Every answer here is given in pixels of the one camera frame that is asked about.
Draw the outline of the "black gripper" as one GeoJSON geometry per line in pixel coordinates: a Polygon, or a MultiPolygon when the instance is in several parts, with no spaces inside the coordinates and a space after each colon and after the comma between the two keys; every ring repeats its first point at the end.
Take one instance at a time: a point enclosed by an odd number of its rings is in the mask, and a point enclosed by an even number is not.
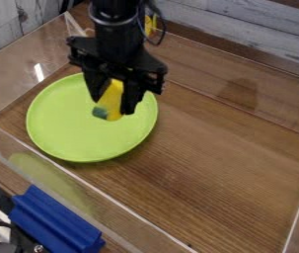
{"type": "Polygon", "coordinates": [[[125,82],[122,96],[124,115],[132,115],[146,91],[162,94],[166,64],[146,49],[146,32],[138,24],[130,26],[97,26],[93,38],[71,36],[70,63],[83,71],[86,86],[94,102],[98,102],[112,79],[125,82]]]}

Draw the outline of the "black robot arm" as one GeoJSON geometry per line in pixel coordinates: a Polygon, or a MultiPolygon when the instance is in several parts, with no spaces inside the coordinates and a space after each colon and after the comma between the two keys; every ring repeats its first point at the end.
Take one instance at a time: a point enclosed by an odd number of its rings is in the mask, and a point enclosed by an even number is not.
{"type": "Polygon", "coordinates": [[[120,112],[132,115],[146,91],[162,94],[166,64],[148,51],[146,9],[161,16],[153,0],[90,0],[89,17],[96,25],[96,36],[71,36],[69,60],[81,67],[86,87],[98,102],[112,85],[124,84],[120,112]]]}

